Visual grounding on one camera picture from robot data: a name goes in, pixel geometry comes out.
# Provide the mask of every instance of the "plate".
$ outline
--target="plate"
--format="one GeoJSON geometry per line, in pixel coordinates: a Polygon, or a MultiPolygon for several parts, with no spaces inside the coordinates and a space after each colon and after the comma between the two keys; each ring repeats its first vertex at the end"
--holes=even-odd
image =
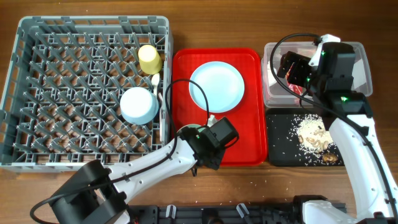
{"type": "MultiPolygon", "coordinates": [[[[208,62],[199,66],[191,80],[205,92],[209,111],[223,113],[233,109],[242,100],[244,82],[242,75],[225,62],[208,62]]],[[[201,109],[206,110],[205,97],[194,84],[189,84],[189,94],[201,109]]]]}

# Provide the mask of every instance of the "tabletop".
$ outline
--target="tabletop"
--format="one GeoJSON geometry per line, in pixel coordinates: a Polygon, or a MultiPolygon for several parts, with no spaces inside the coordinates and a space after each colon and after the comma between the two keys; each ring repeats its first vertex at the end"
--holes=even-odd
{"type": "MultiPolygon", "coordinates": [[[[184,48],[249,47],[260,56],[268,42],[296,32],[333,34],[364,45],[372,73],[376,132],[389,167],[398,178],[398,113],[394,82],[398,69],[398,1],[201,0],[99,1],[13,0],[0,3],[0,86],[4,86],[19,20],[24,16],[160,15],[170,21],[174,52],[184,48]]],[[[33,223],[30,208],[51,196],[71,175],[18,174],[0,169],[0,223],[33,223]]],[[[236,205],[289,202],[294,195],[319,194],[346,203],[356,215],[344,167],[256,167],[200,169],[153,186],[131,205],[236,205]]],[[[49,207],[37,212],[55,222],[49,207]]]]}

